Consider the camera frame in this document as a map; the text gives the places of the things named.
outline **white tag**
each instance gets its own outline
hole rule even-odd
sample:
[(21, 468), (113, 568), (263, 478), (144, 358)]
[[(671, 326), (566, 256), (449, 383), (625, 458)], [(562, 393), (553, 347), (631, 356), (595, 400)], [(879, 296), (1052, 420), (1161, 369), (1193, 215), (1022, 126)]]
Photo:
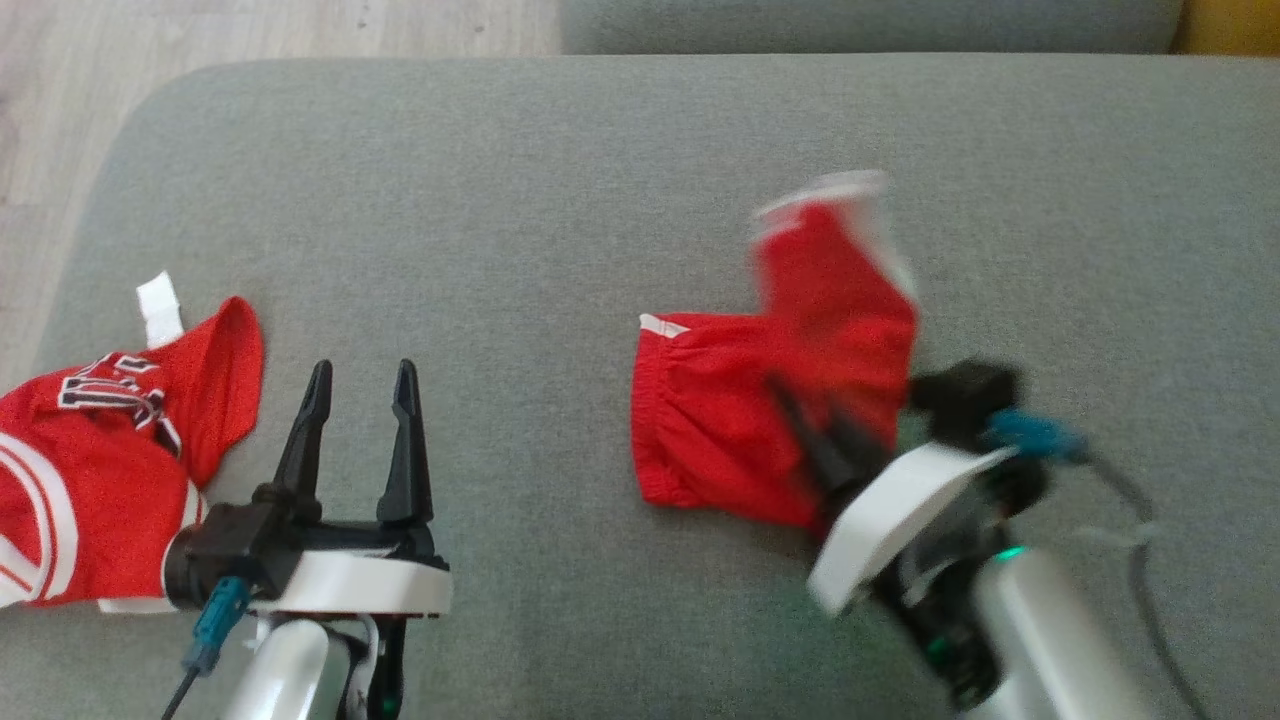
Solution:
[(640, 329), (660, 334), (662, 337), (676, 337), (680, 333), (689, 332), (689, 328), (685, 325), (663, 320), (662, 318), (648, 313), (640, 315)]
[(163, 347), (182, 337), (178, 293), (173, 290), (168, 270), (138, 286), (138, 310), (142, 311), (142, 319), (147, 324), (148, 350)]

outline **green led light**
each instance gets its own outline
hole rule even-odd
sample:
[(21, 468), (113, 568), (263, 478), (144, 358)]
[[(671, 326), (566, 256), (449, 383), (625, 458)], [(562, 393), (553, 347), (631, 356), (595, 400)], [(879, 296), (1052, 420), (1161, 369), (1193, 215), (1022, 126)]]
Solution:
[(1024, 552), (1027, 552), (1027, 548), (1023, 546), (1010, 547), (1009, 550), (1002, 550), (997, 552), (996, 560), (1000, 560), (1001, 562), (1007, 562), (1009, 560), (1012, 560), (1014, 557), (1018, 557)]
[(934, 662), (941, 662), (947, 655), (947, 639), (943, 637), (933, 638), (929, 647), (924, 650), (929, 660)]

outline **clothing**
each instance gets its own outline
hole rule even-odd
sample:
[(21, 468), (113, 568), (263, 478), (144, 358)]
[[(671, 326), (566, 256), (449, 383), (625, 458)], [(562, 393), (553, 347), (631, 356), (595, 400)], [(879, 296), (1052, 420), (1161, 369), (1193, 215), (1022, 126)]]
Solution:
[(177, 341), (0, 398), (0, 606), (163, 597), (173, 537), (257, 421), (262, 333), (232, 297)]
[(762, 215), (762, 315), (641, 316), (631, 425), (648, 502), (820, 527), (820, 498), (769, 377), (815, 423), (835, 404), (895, 446), (916, 309), (872, 217), (882, 182), (824, 178)]

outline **black cable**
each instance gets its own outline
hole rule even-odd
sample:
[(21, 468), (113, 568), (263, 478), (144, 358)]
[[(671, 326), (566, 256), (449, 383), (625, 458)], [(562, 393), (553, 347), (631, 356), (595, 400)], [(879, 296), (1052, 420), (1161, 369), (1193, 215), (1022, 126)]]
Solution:
[[(1102, 480), (1107, 487), (1116, 492), (1120, 497), (1133, 507), (1137, 512), (1138, 519), (1143, 524), (1156, 521), (1156, 505), (1152, 502), (1151, 497), (1140, 488), (1137, 483), (1129, 479), (1119, 468), (1112, 465), (1103, 457), (1100, 457), (1096, 452), (1085, 451), (1076, 459), (1080, 462), (1089, 465), (1093, 473), (1100, 480)], [(1204, 705), (1201, 702), (1199, 697), (1196, 694), (1196, 689), (1187, 680), (1187, 675), (1183, 674), (1181, 667), (1178, 665), (1178, 660), (1174, 659), (1174, 651), (1169, 647), (1169, 638), (1165, 635), (1165, 629), (1160, 624), (1160, 615), (1156, 612), (1156, 602), (1152, 598), (1151, 588), (1147, 585), (1147, 561), (1151, 559), (1151, 538), (1148, 534), (1142, 534), (1129, 552), (1129, 592), (1133, 593), (1133, 601), (1138, 606), (1138, 616), (1142, 619), (1142, 624), (1147, 628), (1147, 635), (1151, 639), (1151, 646), (1156, 652), (1156, 657), (1160, 664), (1165, 667), (1165, 674), (1169, 675), (1169, 680), (1172, 683), (1174, 689), (1181, 697), (1187, 707), (1190, 708), (1192, 715), (1197, 720), (1210, 720), (1208, 712), (1204, 710)]]
[(187, 691), (191, 689), (191, 684), (195, 683), (198, 676), (198, 667), (187, 670), (187, 674), (182, 676), (182, 682), (178, 683), (178, 689), (173, 692), (173, 698), (169, 700), (169, 707), (164, 708), (164, 715), (160, 716), (160, 720), (173, 720), (173, 715), (178, 712), (178, 706), (182, 705), (182, 698), (187, 697)]

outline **gray couch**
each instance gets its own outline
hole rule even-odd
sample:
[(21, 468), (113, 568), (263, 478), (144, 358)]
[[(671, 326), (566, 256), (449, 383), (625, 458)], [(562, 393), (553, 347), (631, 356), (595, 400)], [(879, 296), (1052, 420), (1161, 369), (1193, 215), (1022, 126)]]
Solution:
[(1181, 0), (563, 0), (575, 54), (1165, 53)]
[[(636, 315), (753, 311), (753, 209), (878, 167), (923, 291), (922, 368), (984, 350), (1156, 496), (1156, 602), (1216, 717), (1280, 706), (1280, 65), (861, 55), (283, 61), (205, 70), (116, 141), (41, 369), (138, 347), (166, 268), (188, 323), (260, 313), (261, 419), (212, 495), (270, 478), (335, 366), (320, 493), (364, 518), (390, 380), (417, 361), (456, 610), (408, 639), (404, 717), (942, 719), (877, 609), (806, 597), (803, 534), (657, 510), (635, 487)], [(1132, 518), (1064, 473), (1023, 523), (1080, 578), (1161, 717), (1184, 717), (1114, 548)], [(150, 717), (193, 618), (0, 616), (0, 708)], [(212, 717), (229, 646), (187, 717)]]

